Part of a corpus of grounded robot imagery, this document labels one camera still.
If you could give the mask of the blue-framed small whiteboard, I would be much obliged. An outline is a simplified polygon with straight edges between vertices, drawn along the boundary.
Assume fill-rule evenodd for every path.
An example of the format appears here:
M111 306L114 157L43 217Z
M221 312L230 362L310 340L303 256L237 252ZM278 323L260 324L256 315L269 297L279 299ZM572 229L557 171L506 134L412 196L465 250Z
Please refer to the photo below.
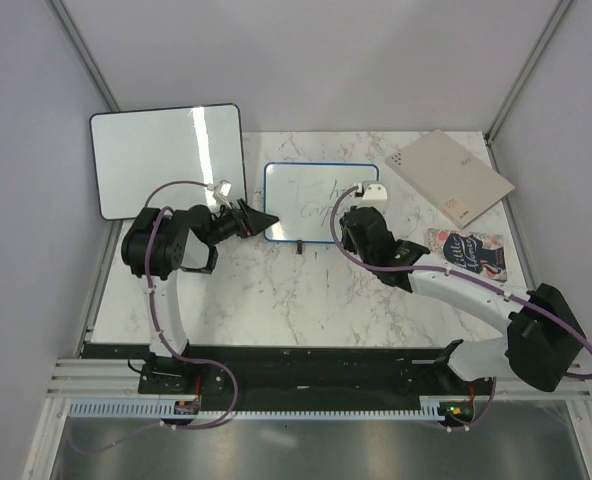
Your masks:
M350 187L377 181L371 163L271 162L264 168L263 211L279 218L264 232L273 242L330 243L330 214Z

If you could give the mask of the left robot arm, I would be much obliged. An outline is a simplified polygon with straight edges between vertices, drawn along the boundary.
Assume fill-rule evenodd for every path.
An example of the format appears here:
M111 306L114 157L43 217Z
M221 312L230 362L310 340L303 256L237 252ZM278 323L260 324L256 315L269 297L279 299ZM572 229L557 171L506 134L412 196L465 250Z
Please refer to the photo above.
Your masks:
M254 237L278 222L277 216L258 211L242 199L216 212L205 205L141 210L121 245L122 261L138 279L148 311L150 343L141 370L141 394L198 395L202 373L215 366L212 360L190 356L178 274L211 274L219 243L233 236Z

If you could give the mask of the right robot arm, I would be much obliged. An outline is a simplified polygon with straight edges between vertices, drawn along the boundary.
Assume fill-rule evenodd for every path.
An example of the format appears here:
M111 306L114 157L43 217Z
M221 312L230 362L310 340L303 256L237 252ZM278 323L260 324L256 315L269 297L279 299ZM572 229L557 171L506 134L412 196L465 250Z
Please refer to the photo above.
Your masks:
M434 381L459 392L469 381L513 375L553 392L582 349L585 334L563 294L542 283L534 290L471 276L420 244L397 240L373 207L340 218L341 244L389 287L447 303L491 326L499 337L452 341L438 358Z

